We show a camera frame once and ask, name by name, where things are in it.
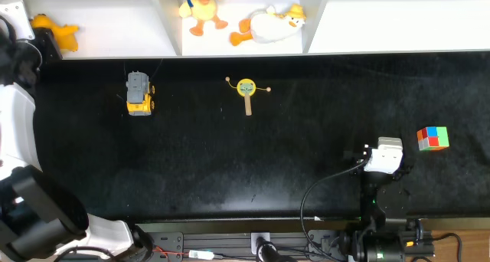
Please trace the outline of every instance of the black tabletop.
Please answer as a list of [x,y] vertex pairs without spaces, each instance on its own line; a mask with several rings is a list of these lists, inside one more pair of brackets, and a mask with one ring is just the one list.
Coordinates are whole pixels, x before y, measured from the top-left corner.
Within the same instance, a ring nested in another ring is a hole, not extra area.
[[[134,221],[298,217],[304,191],[343,170],[346,146],[404,139],[409,214],[490,215],[490,53],[61,61],[42,70],[34,134],[42,169],[87,211]],[[127,74],[155,85],[129,116]],[[224,78],[258,87],[252,116]],[[419,152],[417,130],[450,147]],[[351,175],[320,185],[307,215],[359,214]]]

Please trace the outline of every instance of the red cube face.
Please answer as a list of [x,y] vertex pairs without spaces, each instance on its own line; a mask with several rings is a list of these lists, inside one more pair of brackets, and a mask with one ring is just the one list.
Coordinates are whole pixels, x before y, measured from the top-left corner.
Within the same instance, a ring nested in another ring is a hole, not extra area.
[[439,139],[436,137],[430,137],[429,138],[429,146],[430,147],[439,147]]
[[427,137],[427,128],[422,129],[422,138],[425,139]]

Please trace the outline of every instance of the yellow stuffed duck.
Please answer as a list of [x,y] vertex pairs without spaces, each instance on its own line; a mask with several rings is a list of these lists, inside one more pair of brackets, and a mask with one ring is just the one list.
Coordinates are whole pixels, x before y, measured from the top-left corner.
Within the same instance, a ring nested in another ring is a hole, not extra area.
[[223,29],[228,23],[218,18],[217,3],[215,0],[187,0],[178,10],[181,17],[187,18],[193,16],[198,20],[198,24],[190,29],[190,32],[196,36],[202,36],[203,27],[206,21],[213,21],[216,29]]
[[254,12],[248,19],[240,22],[240,33],[233,32],[230,42],[233,46],[243,41],[254,40],[260,44],[281,41],[293,36],[305,24],[306,16],[301,5],[294,4],[284,15],[277,14],[273,6],[267,10]]

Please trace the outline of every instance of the toy truck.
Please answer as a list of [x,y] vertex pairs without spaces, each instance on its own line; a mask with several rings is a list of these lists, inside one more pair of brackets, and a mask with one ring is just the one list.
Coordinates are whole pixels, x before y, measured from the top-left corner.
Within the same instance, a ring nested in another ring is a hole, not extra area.
[[155,109],[155,86],[150,85],[148,75],[141,72],[132,72],[126,82],[128,87],[127,107],[131,116],[149,116]]

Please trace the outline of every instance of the rubik's cube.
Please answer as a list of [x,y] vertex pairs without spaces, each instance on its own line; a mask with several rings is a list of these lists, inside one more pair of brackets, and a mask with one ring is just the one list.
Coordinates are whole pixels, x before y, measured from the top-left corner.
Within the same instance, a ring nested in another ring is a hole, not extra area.
[[420,151],[437,151],[449,147],[446,127],[427,127],[416,133]]

